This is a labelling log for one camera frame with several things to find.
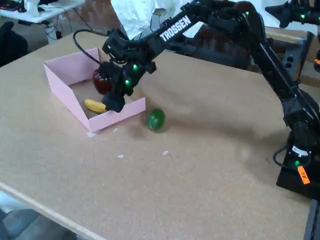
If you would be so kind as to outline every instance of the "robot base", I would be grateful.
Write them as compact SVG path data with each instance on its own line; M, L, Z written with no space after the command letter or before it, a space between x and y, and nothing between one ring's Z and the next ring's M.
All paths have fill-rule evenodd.
M284 158L283 162L286 166L292 165L288 154ZM320 201L320 161L313 160L305 171L310 179L309 184L303 184L300 175L297 171L290 170L282 167L279 173L276 185L290 190L292 192L304 195L308 198Z

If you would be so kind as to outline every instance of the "table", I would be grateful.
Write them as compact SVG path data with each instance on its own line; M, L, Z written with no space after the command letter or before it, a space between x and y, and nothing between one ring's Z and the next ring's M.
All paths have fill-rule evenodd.
M89 240L303 238L310 200L276 186L288 129L262 75L163 52L134 95L166 129L140 114L88 137L43 67L74 52L66 36L0 68L0 190Z
M39 7L43 8L45 11L39 12L40 15L37 17L33 17L27 12L6 11L0 9L0 16L40 24L45 20L63 14L64 12L72 10L84 3L84 0L59 0L57 2L49 3L48 5L39 5ZM45 32L48 35L48 42L54 42L54 39L57 38L55 26L52 23L50 23L49 26L45 25Z

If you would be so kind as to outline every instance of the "yellow banana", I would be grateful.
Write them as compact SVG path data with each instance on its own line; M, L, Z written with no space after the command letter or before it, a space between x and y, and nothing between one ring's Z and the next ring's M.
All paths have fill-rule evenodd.
M95 112L97 114L103 114L106 110L106 105L104 105L102 102L98 102L92 99L86 99L84 100L84 105L92 112Z

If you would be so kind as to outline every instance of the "white desk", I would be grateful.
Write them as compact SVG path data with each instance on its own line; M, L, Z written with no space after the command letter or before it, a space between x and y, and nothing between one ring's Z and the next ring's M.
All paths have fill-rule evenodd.
M39 12L40 15L36 17L32 16L28 12L6 11L0 9L0 16L39 24L42 21L63 14L64 12L76 8L84 3L85 0L59 0L48 5L39 5L39 7L43 8L45 11ZM48 42L54 42L53 39L56 38L55 26L50 24L49 27L46 26L45 31L48 35Z

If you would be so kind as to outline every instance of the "robotic arm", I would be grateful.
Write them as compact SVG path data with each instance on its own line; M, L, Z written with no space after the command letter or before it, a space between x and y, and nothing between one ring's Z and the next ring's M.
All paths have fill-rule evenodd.
M291 128L287 144L275 153L274 161L295 173L298 166L308 172L315 156L320 154L319 106L299 89L299 83L292 79L270 48L263 19L250 2L194 0L184 5L178 15L164 21L157 31L140 40L128 40L119 30L112 31L102 48L110 55L110 62L100 64L99 75L108 79L113 87L102 102L108 110L120 112L125 105L124 95L133 93L145 72L152 74L157 69L153 59L199 21L224 32L250 53L280 99L283 120ZM285 164L276 160L277 154L284 150L288 159Z
M265 10L280 21L280 28L288 27L289 23L320 25L320 0L314 0L314 7L309 0L291 0L278 6L267 6Z

